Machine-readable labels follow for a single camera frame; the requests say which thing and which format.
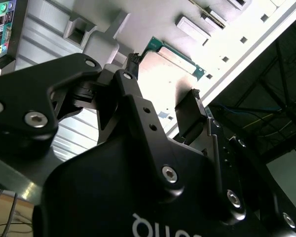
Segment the corrugated metal surface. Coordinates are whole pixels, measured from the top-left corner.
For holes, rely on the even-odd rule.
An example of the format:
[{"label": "corrugated metal surface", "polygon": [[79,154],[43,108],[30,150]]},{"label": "corrugated metal surface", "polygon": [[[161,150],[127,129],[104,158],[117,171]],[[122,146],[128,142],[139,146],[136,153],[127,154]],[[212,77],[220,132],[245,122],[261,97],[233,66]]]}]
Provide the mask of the corrugated metal surface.
[{"label": "corrugated metal surface", "polygon": [[60,159],[67,160],[96,146],[98,137],[96,111],[83,109],[80,114],[60,122],[52,146]]},{"label": "corrugated metal surface", "polygon": [[[30,67],[82,49],[63,39],[69,16],[44,0],[30,0],[20,42],[16,69]],[[52,147],[58,158],[68,160],[96,146],[99,136],[96,111],[83,109],[60,122]]]}]

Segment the ceiling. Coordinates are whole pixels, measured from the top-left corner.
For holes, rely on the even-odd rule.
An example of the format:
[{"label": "ceiling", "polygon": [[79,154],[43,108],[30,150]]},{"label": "ceiling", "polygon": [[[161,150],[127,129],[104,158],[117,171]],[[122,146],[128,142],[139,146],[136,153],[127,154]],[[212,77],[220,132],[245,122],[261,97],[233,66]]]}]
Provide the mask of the ceiling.
[{"label": "ceiling", "polygon": [[[277,53],[276,44],[279,46],[281,57]],[[265,81],[275,95],[283,103],[286,103],[279,58],[283,60],[284,76],[290,100],[290,105],[287,107],[291,108],[291,112],[296,116],[296,21],[277,39],[277,42],[272,43],[210,104],[215,117],[222,120],[228,119],[242,128],[241,136],[250,140],[248,143],[251,143],[260,155],[296,136],[296,124],[292,122],[287,113],[283,112],[278,115],[272,113],[272,111],[281,110],[281,107],[260,83],[260,81]],[[255,85],[252,92],[243,102],[238,103],[245,91],[252,85]],[[264,118],[259,120],[255,115],[234,109],[226,110],[222,106],[263,109],[270,112],[254,112],[257,116]],[[238,133],[234,128],[229,127],[228,129],[227,127],[225,129],[227,137],[230,138]]]}]

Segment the computer motherboard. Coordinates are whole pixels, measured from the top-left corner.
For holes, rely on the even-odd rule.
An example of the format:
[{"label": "computer motherboard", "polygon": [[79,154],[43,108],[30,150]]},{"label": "computer motherboard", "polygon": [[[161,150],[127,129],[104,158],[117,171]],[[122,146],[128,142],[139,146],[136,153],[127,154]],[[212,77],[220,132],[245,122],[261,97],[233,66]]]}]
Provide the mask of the computer motherboard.
[{"label": "computer motherboard", "polygon": [[0,58],[7,54],[16,0],[0,0]]}]

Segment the green circuit board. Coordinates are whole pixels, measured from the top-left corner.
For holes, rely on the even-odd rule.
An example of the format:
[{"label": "green circuit board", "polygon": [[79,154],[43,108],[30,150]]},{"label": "green circuit board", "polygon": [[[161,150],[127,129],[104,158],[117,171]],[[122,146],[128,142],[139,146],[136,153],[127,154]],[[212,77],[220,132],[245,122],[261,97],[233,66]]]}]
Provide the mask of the green circuit board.
[{"label": "green circuit board", "polygon": [[145,50],[143,52],[143,56],[146,54],[147,51],[158,52],[162,47],[166,47],[168,50],[172,51],[173,53],[175,53],[176,55],[178,55],[182,59],[184,59],[187,62],[189,62],[190,64],[194,65],[196,67],[196,70],[194,71],[193,76],[195,76],[197,78],[197,80],[200,80],[201,77],[204,76],[204,74],[206,73],[206,71],[204,69],[202,69],[201,67],[196,65],[190,58],[186,57],[184,54],[178,52],[176,49],[174,49],[173,47],[171,47],[167,43],[162,42],[155,37],[151,38],[149,44],[147,45],[147,47],[145,48]]}]

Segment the white wall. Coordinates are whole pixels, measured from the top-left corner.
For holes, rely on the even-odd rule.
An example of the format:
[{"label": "white wall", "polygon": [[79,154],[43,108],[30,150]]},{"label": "white wall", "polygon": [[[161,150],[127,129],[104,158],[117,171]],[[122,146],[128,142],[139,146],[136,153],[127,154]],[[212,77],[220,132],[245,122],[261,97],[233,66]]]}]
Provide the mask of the white wall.
[{"label": "white wall", "polygon": [[293,150],[283,155],[267,167],[296,207],[296,152]]}]

